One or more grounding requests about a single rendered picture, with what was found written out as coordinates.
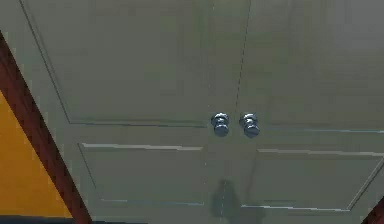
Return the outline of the round silver door knob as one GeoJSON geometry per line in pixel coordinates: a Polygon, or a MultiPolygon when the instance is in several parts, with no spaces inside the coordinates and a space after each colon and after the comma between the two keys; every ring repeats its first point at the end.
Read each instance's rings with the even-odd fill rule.
{"type": "Polygon", "coordinates": [[[217,113],[211,118],[211,125],[216,136],[225,137],[229,133],[229,116],[217,113]]]}
{"type": "Polygon", "coordinates": [[[239,125],[243,129],[243,133],[249,138],[254,138],[260,134],[258,117],[254,113],[242,114],[239,119],[239,125]]]}

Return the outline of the grey panelled room door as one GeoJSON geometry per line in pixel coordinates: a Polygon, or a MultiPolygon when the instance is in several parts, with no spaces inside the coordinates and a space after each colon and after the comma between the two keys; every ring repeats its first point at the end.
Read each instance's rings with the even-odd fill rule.
{"type": "Polygon", "coordinates": [[[233,183],[256,224],[362,224],[384,197],[384,0],[249,0],[233,183]]]}
{"type": "Polygon", "coordinates": [[[237,0],[0,0],[0,32],[98,221],[222,224],[237,0]],[[211,118],[229,116],[216,136],[211,118]]]}

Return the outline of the dark red-brown door frame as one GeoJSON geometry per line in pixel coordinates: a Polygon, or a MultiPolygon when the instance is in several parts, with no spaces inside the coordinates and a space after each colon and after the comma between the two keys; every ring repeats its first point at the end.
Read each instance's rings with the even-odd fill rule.
{"type": "MultiPolygon", "coordinates": [[[[0,35],[0,65],[4,71],[4,96],[16,113],[29,140],[36,150],[38,150],[44,164],[53,178],[63,187],[66,194],[77,196],[79,200],[85,204],[56,143],[43,121],[36,102],[21,77],[20,70],[3,34],[0,35]]],[[[238,152],[238,137],[242,129],[239,125],[240,117],[237,111],[241,81],[241,70],[239,66],[237,69],[237,77],[238,85],[235,105],[236,126],[231,137],[223,142],[218,149],[218,156],[222,162],[223,176],[216,192],[218,202],[216,214],[221,217],[222,224],[256,224],[254,214],[242,208],[233,183],[234,169],[240,158],[238,152]]],[[[384,224],[384,197],[380,199],[378,204],[364,218],[362,224],[384,224]]]]}

